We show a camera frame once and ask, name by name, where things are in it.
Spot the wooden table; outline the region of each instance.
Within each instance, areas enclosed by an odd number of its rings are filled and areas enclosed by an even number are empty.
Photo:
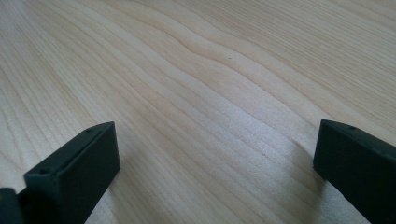
[[[392,0],[0,1],[0,185],[116,122],[87,223],[366,223],[321,119],[396,145]]]

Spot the light wood surface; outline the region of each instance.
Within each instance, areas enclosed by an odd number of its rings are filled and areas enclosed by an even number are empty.
[[[87,223],[366,223],[312,168],[318,126],[396,145],[395,90],[393,0],[3,0],[0,187],[114,120]]]

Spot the small hole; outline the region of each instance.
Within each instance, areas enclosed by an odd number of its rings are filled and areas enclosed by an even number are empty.
[[[50,168],[44,168],[39,171],[41,175],[46,175],[50,172]]]

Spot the wood grain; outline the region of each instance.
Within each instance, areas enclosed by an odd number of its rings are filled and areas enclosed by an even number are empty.
[[[0,1],[0,187],[116,121],[87,223],[367,223],[312,169],[321,119],[396,145],[391,0]]]

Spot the black plastic piece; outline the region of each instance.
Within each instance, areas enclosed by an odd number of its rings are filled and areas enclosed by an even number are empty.
[[[370,222],[396,223],[396,147],[355,127],[323,120],[314,168]]]
[[[26,189],[0,189],[0,224],[84,223],[120,169],[114,122],[93,126],[24,175]]]

